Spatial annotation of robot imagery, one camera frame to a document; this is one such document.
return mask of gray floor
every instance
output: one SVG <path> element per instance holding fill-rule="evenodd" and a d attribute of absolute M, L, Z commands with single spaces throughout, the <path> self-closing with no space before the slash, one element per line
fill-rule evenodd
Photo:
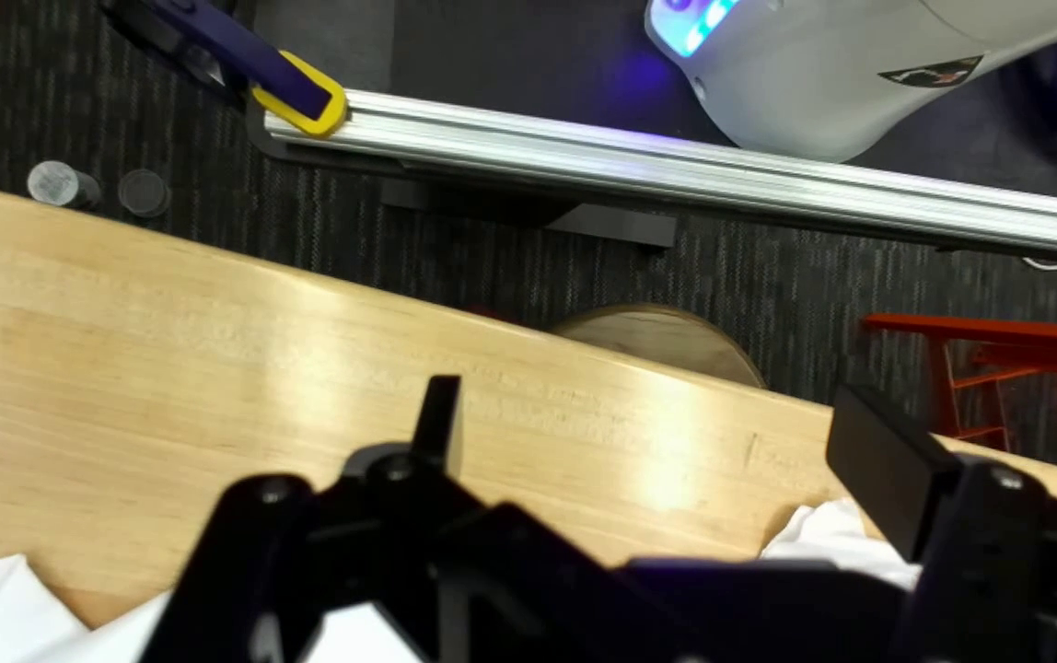
<path fill-rule="evenodd" d="M 744 211 L 690 212 L 665 254 L 387 211 L 379 181 L 256 159 L 239 114 L 136 56 L 87 0 L 0 0 L 0 181 L 35 159 L 99 181 L 166 173 L 173 206 L 152 227 L 417 299 L 484 299 L 536 327 L 610 300 L 681 307 L 797 393 L 858 366 L 919 413 L 917 343 L 858 336 L 869 308 L 1057 319 L 1057 277 L 1018 256 L 770 227 Z M 1057 460 L 1057 397 L 1024 385 L 1018 402 L 1024 450 Z"/>

